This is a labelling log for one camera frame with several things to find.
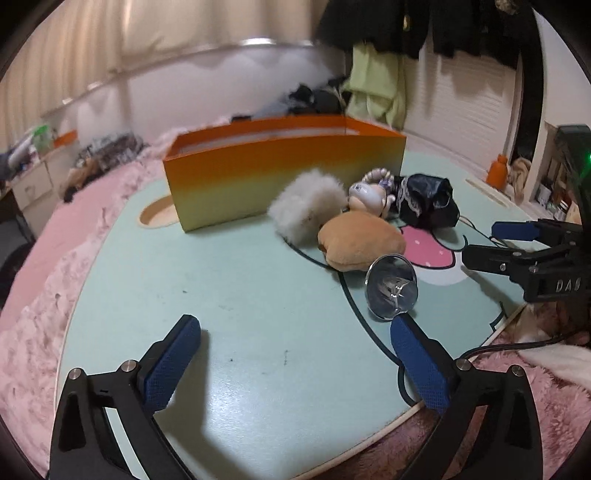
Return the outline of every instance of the white fluffy plush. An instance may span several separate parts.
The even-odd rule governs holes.
[[[299,175],[273,201],[268,214],[275,230],[294,245],[315,240],[320,228],[347,205],[343,185],[312,170]]]

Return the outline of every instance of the black bag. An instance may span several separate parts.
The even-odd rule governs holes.
[[[456,226],[460,210],[448,179],[417,173],[397,177],[392,208],[410,226],[432,230]]]

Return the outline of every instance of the drawer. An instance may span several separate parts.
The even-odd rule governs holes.
[[[17,200],[18,207],[21,210],[27,208],[35,200],[44,196],[52,190],[51,180],[45,163],[41,162],[31,171],[26,172],[24,176],[11,183],[14,197]]]
[[[36,238],[39,238],[41,235],[58,202],[59,198],[57,195],[51,192],[37,199],[22,211],[25,220]]]

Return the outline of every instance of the pink shape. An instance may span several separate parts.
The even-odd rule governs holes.
[[[405,226],[401,228],[407,243],[404,256],[413,264],[426,268],[452,268],[453,252],[440,245],[431,232]]]

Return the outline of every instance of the plush toy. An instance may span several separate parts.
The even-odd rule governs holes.
[[[343,185],[319,170],[299,175],[273,201],[268,214],[275,230],[289,243],[316,240],[320,228],[347,206]]]
[[[387,218],[394,195],[394,175],[385,168],[375,168],[365,174],[362,181],[349,189],[349,209],[368,212]]]
[[[102,171],[96,159],[94,157],[86,157],[80,167],[73,167],[68,172],[66,181],[59,188],[60,198],[64,202],[70,203],[76,192],[101,175]]]
[[[368,212],[352,210],[333,218],[318,234],[319,248],[333,268],[366,271],[382,255],[406,250],[402,233]]]

